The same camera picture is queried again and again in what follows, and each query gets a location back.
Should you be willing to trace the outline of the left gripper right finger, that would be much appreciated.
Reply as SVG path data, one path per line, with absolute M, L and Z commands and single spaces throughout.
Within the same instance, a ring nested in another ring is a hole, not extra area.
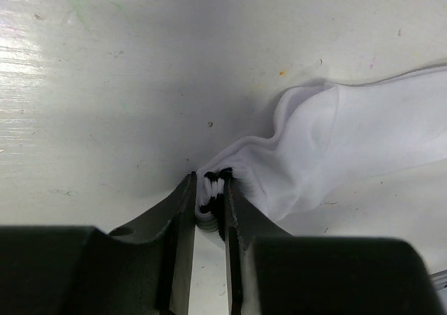
M 288 237 L 290 233 L 250 203 L 232 177 L 225 180 L 223 208 L 229 313 L 248 314 L 261 305 L 254 255 L 257 241 Z

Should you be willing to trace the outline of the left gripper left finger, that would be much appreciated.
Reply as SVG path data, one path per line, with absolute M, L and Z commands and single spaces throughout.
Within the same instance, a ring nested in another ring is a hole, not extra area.
M 196 174 L 160 203 L 108 233 L 124 259 L 113 289 L 117 314 L 187 314 L 195 235 Z

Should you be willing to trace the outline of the white sock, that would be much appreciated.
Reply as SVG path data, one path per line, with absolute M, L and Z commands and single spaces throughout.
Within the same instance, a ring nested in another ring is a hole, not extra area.
M 269 138 L 246 136 L 198 170 L 196 222 L 221 230 L 216 213 L 232 176 L 271 221 L 312 210 L 334 188 L 446 158 L 446 69 L 366 85 L 292 87 Z

